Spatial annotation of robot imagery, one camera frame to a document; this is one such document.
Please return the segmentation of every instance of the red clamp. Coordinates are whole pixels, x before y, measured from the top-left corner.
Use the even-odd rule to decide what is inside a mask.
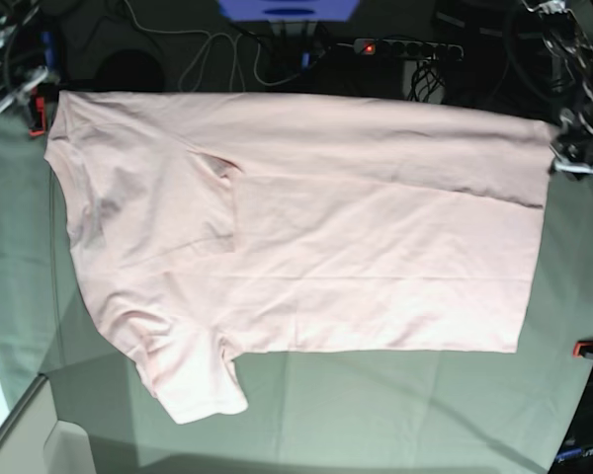
[[[33,115],[34,123],[29,128],[29,136],[36,137],[46,134],[46,100],[43,96],[36,95],[37,90],[31,97],[29,107]]]

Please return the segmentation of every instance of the t-shirt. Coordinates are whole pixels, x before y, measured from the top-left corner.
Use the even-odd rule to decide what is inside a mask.
[[[356,98],[62,93],[45,158],[99,332],[177,423],[243,353],[517,349],[551,129]]]

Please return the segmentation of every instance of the blue object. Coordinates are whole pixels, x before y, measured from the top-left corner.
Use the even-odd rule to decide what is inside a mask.
[[[221,12],[236,22],[346,22],[360,0],[219,0]]]
[[[307,66],[309,66],[309,52],[304,52],[300,60],[300,68],[304,70]]]
[[[55,62],[55,51],[54,51],[54,44],[52,41],[52,35],[50,32],[42,32],[42,42],[45,46],[43,55],[46,59],[46,66],[48,69],[54,69],[56,66]]]
[[[562,462],[566,461],[567,459],[572,459],[574,457],[578,457],[582,455],[582,448],[576,447],[574,449],[570,449],[568,451],[559,452],[555,457],[555,462]]]

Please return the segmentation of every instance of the white cable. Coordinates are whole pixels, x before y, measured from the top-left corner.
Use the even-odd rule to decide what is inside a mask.
[[[200,63],[200,72],[198,74],[198,80],[196,81],[196,84],[194,85],[194,87],[189,89],[190,92],[198,91],[198,89],[200,88],[200,85],[202,84],[202,79],[205,75],[205,66],[207,65],[207,60],[209,59],[209,53],[211,51],[211,46],[212,46],[213,42],[218,38],[226,38],[230,42],[230,44],[233,48],[233,63],[232,63],[232,67],[230,70],[230,80],[228,81],[229,90],[230,90],[230,92],[233,92],[234,83],[235,83],[235,75],[237,73],[239,73],[239,81],[241,82],[242,90],[245,91],[246,87],[244,84],[244,75],[242,73],[241,66],[239,65],[239,59],[238,59],[238,54],[237,54],[237,46],[239,44],[239,40],[241,39],[241,37],[242,37],[242,35],[239,35],[236,39],[233,39],[231,36],[227,35],[226,33],[216,33],[214,35],[210,35],[209,38],[205,41],[205,43],[202,45],[202,47],[200,48],[198,53],[194,56],[191,63],[189,63],[187,68],[180,75],[180,79],[178,79],[178,90],[180,92],[185,92],[185,88],[183,86],[185,78],[191,71],[193,71],[193,69],[198,64],[198,61],[200,60],[200,58],[202,58],[202,62]]]
[[[241,83],[242,91],[246,90],[246,86],[244,83],[244,75],[241,70],[241,65],[239,64],[239,54],[238,54],[239,40],[241,39],[242,35],[239,35],[238,37],[233,39],[231,36],[227,35],[226,33],[216,33],[216,34],[212,35],[210,32],[208,32],[206,30],[174,30],[174,31],[153,30],[151,28],[147,28],[147,27],[143,26],[138,21],[138,18],[136,17],[136,13],[134,12],[133,8],[131,7],[129,0],[124,0],[124,2],[126,3],[127,9],[129,10],[129,13],[131,14],[131,18],[133,19],[134,24],[136,25],[136,27],[139,30],[142,30],[146,33],[155,33],[158,35],[202,35],[203,37],[206,38],[204,44],[201,46],[198,53],[194,56],[191,63],[189,64],[189,66],[187,66],[187,68],[185,68],[183,73],[180,75],[180,78],[178,79],[178,90],[180,92],[185,92],[185,89],[183,87],[183,82],[184,82],[185,78],[196,67],[196,65],[198,64],[198,61],[200,61],[200,59],[202,59],[202,62],[200,63],[200,72],[198,75],[198,80],[194,84],[194,86],[191,88],[190,91],[196,92],[198,89],[200,89],[200,86],[202,85],[203,77],[205,75],[205,66],[207,65],[207,60],[209,59],[209,53],[211,51],[212,43],[218,38],[228,39],[228,41],[230,42],[230,45],[233,48],[233,63],[232,63],[231,72],[230,72],[230,80],[228,81],[228,86],[229,86],[230,92],[233,92],[233,90],[234,90],[235,75],[237,75],[237,74],[239,75],[239,81]]]
[[[174,30],[174,31],[164,31],[164,30],[153,30],[151,28],[144,27],[138,22],[138,18],[131,7],[129,0],[124,0],[126,2],[127,8],[129,9],[129,13],[131,14],[132,19],[134,20],[134,24],[138,27],[139,30],[143,30],[144,32],[148,33],[157,33],[159,35],[204,35],[206,37],[210,37],[211,33],[205,30]]]

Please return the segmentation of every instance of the power strip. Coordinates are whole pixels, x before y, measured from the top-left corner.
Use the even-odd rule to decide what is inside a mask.
[[[358,38],[354,41],[354,52],[363,56],[397,57],[412,61],[464,59],[464,49],[458,44],[406,39]]]

